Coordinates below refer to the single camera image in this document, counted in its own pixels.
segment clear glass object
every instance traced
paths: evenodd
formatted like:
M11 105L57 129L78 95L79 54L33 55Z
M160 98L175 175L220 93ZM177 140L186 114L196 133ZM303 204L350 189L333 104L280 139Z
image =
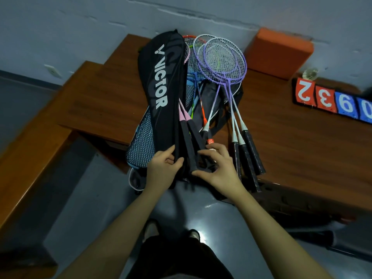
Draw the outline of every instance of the clear glass object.
M308 68L302 74L302 78L306 80L315 80L318 78L318 69L317 68Z

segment wall outlet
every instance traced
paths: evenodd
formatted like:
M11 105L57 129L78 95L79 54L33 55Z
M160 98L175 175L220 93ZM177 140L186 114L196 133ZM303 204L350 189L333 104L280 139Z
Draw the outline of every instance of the wall outlet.
M44 65L44 66L49 71L49 73L51 75L53 75L54 77L62 79L62 75L60 74L60 72L55 67L53 67L51 65Z

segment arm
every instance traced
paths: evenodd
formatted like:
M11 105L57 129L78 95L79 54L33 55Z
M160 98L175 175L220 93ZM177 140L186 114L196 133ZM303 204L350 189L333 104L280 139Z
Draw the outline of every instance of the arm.
M211 144L200 151L217 162L214 173L194 171L238 208L247 223L275 279L313 279L332 277L284 230L246 191L237 177L232 159L224 145Z
M58 276L69 278L118 278L151 211L171 185L183 158L174 162L174 146L156 152L147 165L146 188L80 256Z

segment person's left hand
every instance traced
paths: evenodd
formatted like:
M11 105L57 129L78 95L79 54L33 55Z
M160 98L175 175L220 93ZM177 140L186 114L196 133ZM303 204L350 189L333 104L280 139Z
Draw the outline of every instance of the person's left hand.
M158 151L147 164L147 178L144 192L151 192L159 197L170 187L177 171L182 167L184 158L174 162L172 155L175 146L168 150Z

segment person's right arm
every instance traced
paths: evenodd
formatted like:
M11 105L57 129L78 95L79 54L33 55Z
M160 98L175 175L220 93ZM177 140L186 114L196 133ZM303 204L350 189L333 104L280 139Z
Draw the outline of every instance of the person's right arm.
M216 161L213 173L196 170L192 174L202 178L229 198L243 215L275 279L331 279L323 269L247 192L240 182L232 158L224 145L211 144L200 154Z

